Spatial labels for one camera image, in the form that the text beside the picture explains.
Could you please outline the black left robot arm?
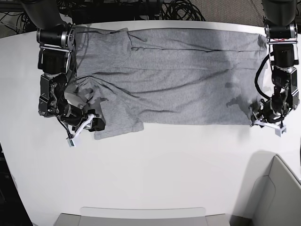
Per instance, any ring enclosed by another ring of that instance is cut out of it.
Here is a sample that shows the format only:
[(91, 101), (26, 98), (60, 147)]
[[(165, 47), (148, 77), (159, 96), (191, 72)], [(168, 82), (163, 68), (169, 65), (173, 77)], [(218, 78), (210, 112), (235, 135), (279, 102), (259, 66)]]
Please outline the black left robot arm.
[[(269, 54), (262, 61), (255, 79), (255, 88), (262, 96), (261, 105), (252, 112), (253, 125), (267, 126), (281, 123), (284, 118), (299, 105), (297, 87), (298, 26), (295, 22), (297, 1), (264, 0), (262, 1), (265, 17), (263, 23), (268, 39)], [(274, 93), (266, 95), (260, 88), (258, 79), (267, 61), (272, 69)]]

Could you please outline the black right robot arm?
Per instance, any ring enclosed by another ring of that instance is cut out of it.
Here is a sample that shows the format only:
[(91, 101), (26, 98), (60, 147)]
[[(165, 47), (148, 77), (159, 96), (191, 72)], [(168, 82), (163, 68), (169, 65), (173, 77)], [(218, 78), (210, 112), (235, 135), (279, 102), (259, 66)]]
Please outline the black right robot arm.
[(191, 28), (106, 31), (76, 27), (53, 0), (24, 0), (38, 27), (39, 113), (76, 126), (84, 113), (64, 91), (77, 80), (85, 110), (102, 117), (100, 134), (143, 129), (145, 123), (247, 125), (258, 106), (255, 73), (267, 52), (260, 34)]

